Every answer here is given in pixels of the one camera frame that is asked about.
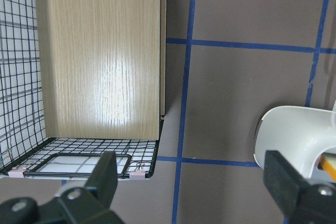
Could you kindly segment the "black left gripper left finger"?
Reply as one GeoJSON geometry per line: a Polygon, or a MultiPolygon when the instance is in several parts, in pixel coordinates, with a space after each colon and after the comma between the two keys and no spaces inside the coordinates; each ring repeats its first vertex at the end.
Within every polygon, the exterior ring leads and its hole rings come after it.
{"type": "Polygon", "coordinates": [[[117,186],[116,154],[105,152],[83,186],[63,186],[43,205],[31,197],[1,203],[1,223],[124,223],[110,209],[117,186]]]}

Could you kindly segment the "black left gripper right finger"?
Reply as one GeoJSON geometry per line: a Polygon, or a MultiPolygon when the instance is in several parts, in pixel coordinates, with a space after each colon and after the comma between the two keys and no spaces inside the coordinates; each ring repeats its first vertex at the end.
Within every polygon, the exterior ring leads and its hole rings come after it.
{"type": "Polygon", "coordinates": [[[304,178],[279,151],[266,151],[264,185],[286,223],[335,223],[335,183],[304,178]]]}

